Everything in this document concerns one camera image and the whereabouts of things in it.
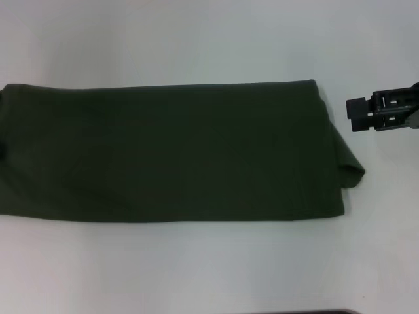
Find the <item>white surface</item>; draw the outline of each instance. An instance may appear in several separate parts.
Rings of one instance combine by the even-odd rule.
[[[1,313],[419,308],[419,131],[345,101],[419,81],[419,2],[0,0],[0,88],[316,79],[367,169],[347,215],[272,223],[0,217]]]

